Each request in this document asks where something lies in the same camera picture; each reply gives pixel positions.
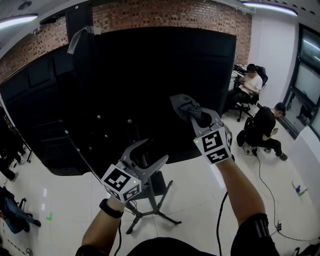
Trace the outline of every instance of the green tape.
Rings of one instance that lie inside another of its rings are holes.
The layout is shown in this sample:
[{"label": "green tape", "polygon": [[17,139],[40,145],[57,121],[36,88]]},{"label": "green tape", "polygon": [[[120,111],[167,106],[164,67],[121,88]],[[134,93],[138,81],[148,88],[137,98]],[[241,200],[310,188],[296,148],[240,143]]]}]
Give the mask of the green tape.
[{"label": "green tape", "polygon": [[50,217],[45,218],[47,221],[51,222],[52,221],[52,212],[50,212]]}]

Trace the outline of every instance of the tripod leg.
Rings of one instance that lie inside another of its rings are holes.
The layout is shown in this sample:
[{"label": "tripod leg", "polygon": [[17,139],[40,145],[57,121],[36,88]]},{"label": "tripod leg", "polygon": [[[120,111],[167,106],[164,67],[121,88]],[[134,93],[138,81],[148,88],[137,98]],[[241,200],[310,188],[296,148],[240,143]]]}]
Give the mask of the tripod leg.
[{"label": "tripod leg", "polygon": [[138,211],[130,201],[126,203],[125,207],[128,208],[135,216],[142,217],[142,213]]},{"label": "tripod leg", "polygon": [[167,195],[167,193],[168,193],[168,191],[169,191],[169,189],[170,189],[170,187],[171,187],[171,185],[172,185],[173,182],[174,182],[174,181],[171,180],[171,181],[169,182],[168,186],[166,187],[166,191],[165,191],[165,193],[163,194],[163,196],[162,196],[162,198],[161,198],[161,201],[158,203],[158,209],[159,209],[159,210],[160,210],[160,208],[161,208],[161,206],[162,206],[162,203],[164,202],[164,200],[165,200],[165,198],[166,198],[166,195]]},{"label": "tripod leg", "polygon": [[132,231],[134,230],[135,225],[138,223],[138,221],[141,219],[140,216],[137,216],[134,218],[131,226],[129,227],[129,229],[125,232],[127,235],[131,234]]},{"label": "tripod leg", "polygon": [[158,211],[157,213],[159,216],[161,216],[162,218],[172,222],[174,225],[178,225],[178,224],[181,224],[182,222],[181,221],[175,221],[173,220],[172,218],[169,218],[168,216],[164,215],[162,212]]},{"label": "tripod leg", "polygon": [[152,183],[151,183],[151,179],[148,178],[148,183],[150,184],[146,190],[147,190],[147,195],[149,198],[149,202],[151,204],[152,210],[155,214],[157,214],[159,212],[158,206],[157,206],[157,201],[155,198],[155,193],[154,193],[154,189],[152,187]]}]

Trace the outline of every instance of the black cap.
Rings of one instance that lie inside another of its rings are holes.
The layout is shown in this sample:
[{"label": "black cap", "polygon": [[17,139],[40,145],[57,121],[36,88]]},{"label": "black cap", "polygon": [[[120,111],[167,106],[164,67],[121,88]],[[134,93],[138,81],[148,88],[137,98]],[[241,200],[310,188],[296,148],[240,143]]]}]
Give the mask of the black cap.
[{"label": "black cap", "polygon": [[275,110],[282,111],[282,115],[286,115],[286,105],[283,102],[279,102],[274,107]]}]

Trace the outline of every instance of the white shirt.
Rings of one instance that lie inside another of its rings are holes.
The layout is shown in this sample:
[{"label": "white shirt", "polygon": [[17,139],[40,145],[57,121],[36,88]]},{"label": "white shirt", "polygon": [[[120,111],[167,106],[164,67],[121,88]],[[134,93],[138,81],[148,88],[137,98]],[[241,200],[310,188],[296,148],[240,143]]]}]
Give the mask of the white shirt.
[{"label": "white shirt", "polygon": [[[261,90],[262,89],[262,78],[260,75],[256,75],[254,78],[251,78],[248,75],[245,75],[244,76],[244,83],[254,90],[256,90],[256,89]],[[239,88],[247,94],[250,94],[250,92],[251,92],[248,89],[244,88],[242,85],[240,85]]]}]

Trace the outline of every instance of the tripod base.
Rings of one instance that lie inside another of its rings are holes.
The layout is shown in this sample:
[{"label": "tripod base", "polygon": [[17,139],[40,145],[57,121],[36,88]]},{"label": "tripod base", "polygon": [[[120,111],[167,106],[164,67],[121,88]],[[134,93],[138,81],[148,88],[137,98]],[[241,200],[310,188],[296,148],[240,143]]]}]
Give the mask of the tripod base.
[{"label": "tripod base", "polygon": [[163,194],[163,196],[162,196],[162,198],[161,198],[161,201],[158,203],[158,205],[155,204],[156,199],[155,199],[155,195],[153,194],[152,186],[150,186],[149,188],[147,188],[147,189],[149,189],[148,198],[149,198],[150,204],[151,204],[151,206],[152,206],[152,208],[153,208],[153,211],[148,211],[148,212],[143,212],[143,213],[142,213],[142,212],[138,211],[138,210],[132,205],[132,203],[131,203],[130,201],[126,204],[126,207],[127,207],[128,209],[130,209],[130,210],[132,211],[132,213],[135,214],[135,218],[134,218],[131,226],[129,227],[129,229],[128,229],[127,232],[126,232],[127,235],[129,235],[129,234],[132,233],[132,231],[134,230],[135,225],[138,223],[138,221],[139,221],[140,219],[142,219],[144,216],[149,216],[149,215],[152,215],[152,214],[154,214],[154,215],[159,215],[159,216],[161,216],[162,218],[164,218],[164,219],[172,222],[172,223],[175,224],[175,225],[178,225],[178,224],[182,223],[181,221],[175,221],[175,220],[169,218],[168,216],[166,216],[165,214],[163,214],[163,213],[160,211],[160,208],[161,208],[161,206],[162,206],[162,203],[163,203],[163,201],[165,200],[166,195],[167,195],[167,193],[168,193],[168,191],[169,191],[169,188],[171,187],[171,185],[172,185],[173,182],[174,182],[173,180],[171,180],[171,181],[169,182],[168,186],[166,187],[166,191],[165,191],[165,193]]}]

